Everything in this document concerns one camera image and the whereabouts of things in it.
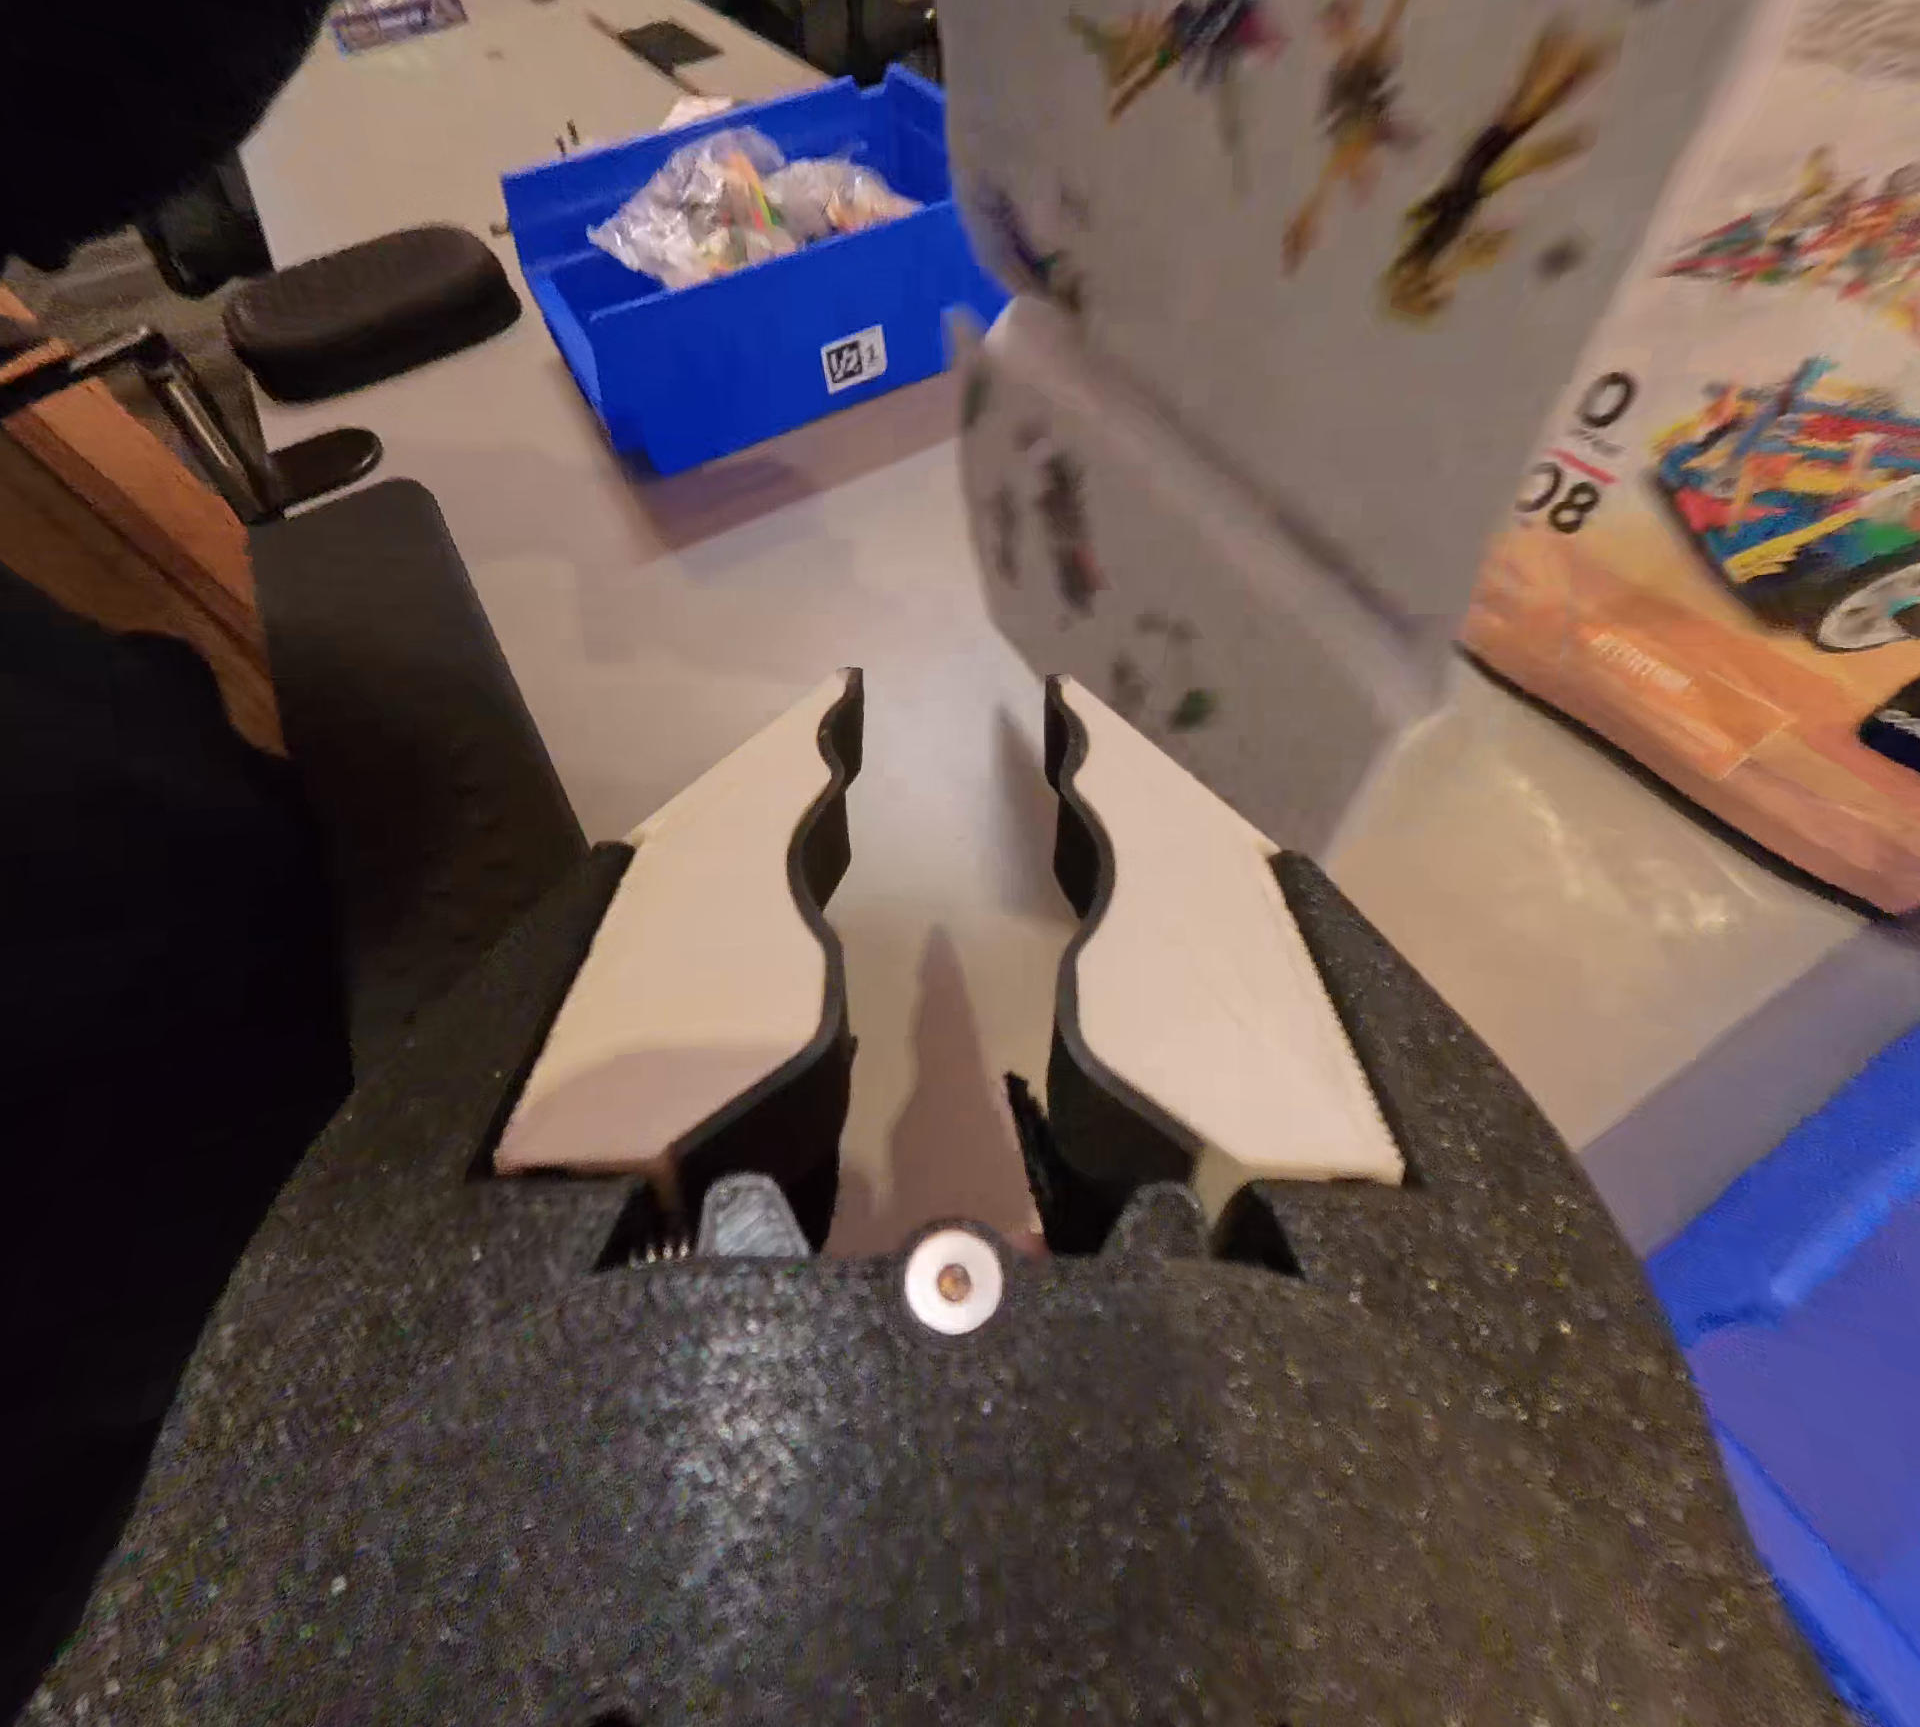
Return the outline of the toy instruction booklet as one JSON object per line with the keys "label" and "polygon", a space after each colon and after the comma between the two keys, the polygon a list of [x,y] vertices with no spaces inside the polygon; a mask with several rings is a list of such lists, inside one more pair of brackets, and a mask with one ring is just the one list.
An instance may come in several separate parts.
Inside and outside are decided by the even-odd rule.
{"label": "toy instruction booklet", "polygon": [[1283,846],[1482,552],[1756,0],[934,0],[988,610]]}

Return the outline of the blue printed box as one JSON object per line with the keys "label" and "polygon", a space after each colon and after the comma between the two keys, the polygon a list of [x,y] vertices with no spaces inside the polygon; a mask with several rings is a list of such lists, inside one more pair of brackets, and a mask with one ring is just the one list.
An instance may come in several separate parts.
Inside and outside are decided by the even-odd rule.
{"label": "blue printed box", "polygon": [[327,30],[342,58],[356,58],[469,24],[464,0],[337,0]]}

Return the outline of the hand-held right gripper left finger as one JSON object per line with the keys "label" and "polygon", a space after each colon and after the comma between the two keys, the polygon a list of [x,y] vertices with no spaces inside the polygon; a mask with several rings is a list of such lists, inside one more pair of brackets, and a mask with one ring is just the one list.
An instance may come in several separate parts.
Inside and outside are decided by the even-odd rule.
{"label": "hand-held right gripper left finger", "polygon": [[864,680],[838,668],[656,808],[492,1144],[498,1175],[815,1179],[852,1102],[847,960]]}

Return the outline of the toy building set bag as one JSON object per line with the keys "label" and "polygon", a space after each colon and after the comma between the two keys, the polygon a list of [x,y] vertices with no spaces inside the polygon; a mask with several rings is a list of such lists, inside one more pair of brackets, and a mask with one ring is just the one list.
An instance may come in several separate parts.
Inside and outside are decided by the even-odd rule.
{"label": "toy building set bag", "polygon": [[1467,654],[1916,916],[1916,0],[1763,0],[1607,314]]}

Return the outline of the blue plastic bin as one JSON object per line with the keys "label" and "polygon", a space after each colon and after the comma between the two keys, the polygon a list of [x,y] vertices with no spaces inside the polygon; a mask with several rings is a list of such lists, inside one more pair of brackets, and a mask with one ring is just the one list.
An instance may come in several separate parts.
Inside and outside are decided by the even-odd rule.
{"label": "blue plastic bin", "polygon": [[1647,1261],[1756,1551],[1841,1697],[1919,1721],[1919,1032]]}
{"label": "blue plastic bin", "polygon": [[[948,98],[904,68],[556,156],[501,180],[523,276],[608,444],[672,476],[948,368],[1009,292],[984,270],[948,164]],[[587,240],[677,150],[750,128],[786,156],[875,168],[919,214],[669,292]]]}

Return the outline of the person's black-clothed torso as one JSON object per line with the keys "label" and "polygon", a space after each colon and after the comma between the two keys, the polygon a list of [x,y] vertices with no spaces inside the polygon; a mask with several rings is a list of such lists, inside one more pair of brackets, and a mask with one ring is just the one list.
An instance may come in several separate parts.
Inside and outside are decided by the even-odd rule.
{"label": "person's black-clothed torso", "polygon": [[5,1723],[74,1631],[237,1259],[351,1090],[316,836],[196,650],[5,572]]}

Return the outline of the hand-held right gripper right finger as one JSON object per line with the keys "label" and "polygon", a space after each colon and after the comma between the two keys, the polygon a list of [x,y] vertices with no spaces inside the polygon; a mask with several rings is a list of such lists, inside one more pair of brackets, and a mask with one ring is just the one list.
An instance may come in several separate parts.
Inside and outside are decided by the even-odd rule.
{"label": "hand-held right gripper right finger", "polygon": [[1049,1140],[1080,1179],[1408,1179],[1284,892],[1284,852],[1071,676],[1044,684],[1052,876],[1072,910]]}

